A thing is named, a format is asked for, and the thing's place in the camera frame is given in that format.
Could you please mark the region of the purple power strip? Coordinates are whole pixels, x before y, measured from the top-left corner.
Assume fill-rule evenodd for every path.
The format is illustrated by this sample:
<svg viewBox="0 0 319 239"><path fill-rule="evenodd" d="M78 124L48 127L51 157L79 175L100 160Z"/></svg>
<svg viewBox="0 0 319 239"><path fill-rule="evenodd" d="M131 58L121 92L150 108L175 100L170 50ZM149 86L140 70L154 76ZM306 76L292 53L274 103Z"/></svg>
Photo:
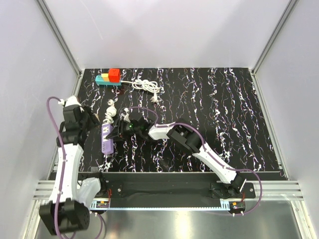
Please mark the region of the purple power strip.
<svg viewBox="0 0 319 239"><path fill-rule="evenodd" d="M113 127L109 123L102 124L101 127L101 150L104 155L114 153L113 139L108 139L108 135L112 132Z"/></svg>

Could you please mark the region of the teal power strip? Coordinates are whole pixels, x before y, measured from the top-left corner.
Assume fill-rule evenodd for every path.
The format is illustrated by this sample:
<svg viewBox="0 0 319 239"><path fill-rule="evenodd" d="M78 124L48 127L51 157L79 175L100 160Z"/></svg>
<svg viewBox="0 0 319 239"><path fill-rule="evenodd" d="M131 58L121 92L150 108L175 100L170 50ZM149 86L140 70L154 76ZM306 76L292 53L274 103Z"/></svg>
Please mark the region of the teal power strip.
<svg viewBox="0 0 319 239"><path fill-rule="evenodd" d="M95 83L98 86L106 86L106 87L120 86L121 85L121 82L113 83L113 82L104 81L103 77L101 75L97 75L95 77Z"/></svg>

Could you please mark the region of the yellow cube plug adapter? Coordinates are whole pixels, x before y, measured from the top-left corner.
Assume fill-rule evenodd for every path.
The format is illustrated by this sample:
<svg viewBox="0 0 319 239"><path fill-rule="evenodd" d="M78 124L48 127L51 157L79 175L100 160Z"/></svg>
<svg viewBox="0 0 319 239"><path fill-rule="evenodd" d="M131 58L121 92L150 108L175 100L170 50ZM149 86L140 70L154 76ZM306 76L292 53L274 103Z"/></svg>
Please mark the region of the yellow cube plug adapter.
<svg viewBox="0 0 319 239"><path fill-rule="evenodd" d="M109 74L108 73L103 73L104 74L104 81L109 82Z"/></svg>

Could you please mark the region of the red cube socket adapter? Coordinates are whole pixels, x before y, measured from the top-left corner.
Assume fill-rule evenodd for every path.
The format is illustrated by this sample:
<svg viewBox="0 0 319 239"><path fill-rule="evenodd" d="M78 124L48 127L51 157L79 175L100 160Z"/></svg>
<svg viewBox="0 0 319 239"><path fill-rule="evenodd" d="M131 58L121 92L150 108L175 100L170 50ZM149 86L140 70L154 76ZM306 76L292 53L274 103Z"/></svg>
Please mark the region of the red cube socket adapter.
<svg viewBox="0 0 319 239"><path fill-rule="evenodd" d="M108 76L111 83L120 83L121 71L120 69L111 68L109 69Z"/></svg>

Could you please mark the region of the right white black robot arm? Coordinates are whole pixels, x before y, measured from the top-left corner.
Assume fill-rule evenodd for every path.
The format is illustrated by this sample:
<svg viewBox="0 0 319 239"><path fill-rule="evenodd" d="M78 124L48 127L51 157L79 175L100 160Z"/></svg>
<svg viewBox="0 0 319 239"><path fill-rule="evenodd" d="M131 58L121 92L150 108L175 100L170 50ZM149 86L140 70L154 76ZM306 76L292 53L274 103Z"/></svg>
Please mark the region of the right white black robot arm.
<svg viewBox="0 0 319 239"><path fill-rule="evenodd" d="M126 140L132 135L140 136L147 141L169 139L193 157L202 161L219 178L220 182L212 187L213 193L222 199L238 197L244 192L246 178L239 170L228 165L194 127L185 120L179 119L168 124L157 124L142 116L133 117L130 113L122 114L114 123L102 124L102 152L113 153L111 144L114 141Z"/></svg>

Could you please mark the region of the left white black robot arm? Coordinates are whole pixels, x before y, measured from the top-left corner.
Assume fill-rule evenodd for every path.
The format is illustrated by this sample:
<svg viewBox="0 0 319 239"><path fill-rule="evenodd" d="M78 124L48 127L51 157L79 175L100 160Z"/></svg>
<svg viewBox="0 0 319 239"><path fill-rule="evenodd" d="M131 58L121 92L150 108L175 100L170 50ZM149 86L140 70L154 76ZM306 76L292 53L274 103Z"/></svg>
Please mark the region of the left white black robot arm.
<svg viewBox="0 0 319 239"><path fill-rule="evenodd" d="M88 107L80 104L76 96L59 99L62 105L63 122L57 125L46 102L49 117L57 132L58 168L48 202L41 205L39 215L53 236L63 238L88 228L89 208L96 197L103 197L108 185L99 177L83 180L78 185L80 159L88 132L99 124L97 116Z"/></svg>

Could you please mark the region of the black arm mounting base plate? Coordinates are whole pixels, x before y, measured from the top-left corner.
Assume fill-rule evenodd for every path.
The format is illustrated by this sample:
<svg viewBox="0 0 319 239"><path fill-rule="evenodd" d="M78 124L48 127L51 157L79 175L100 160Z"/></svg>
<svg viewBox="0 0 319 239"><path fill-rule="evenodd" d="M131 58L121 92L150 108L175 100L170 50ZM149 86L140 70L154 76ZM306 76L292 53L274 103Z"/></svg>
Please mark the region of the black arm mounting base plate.
<svg viewBox="0 0 319 239"><path fill-rule="evenodd" d="M111 208L208 208L220 205L222 184L212 172L80 172L79 180L102 176Z"/></svg>

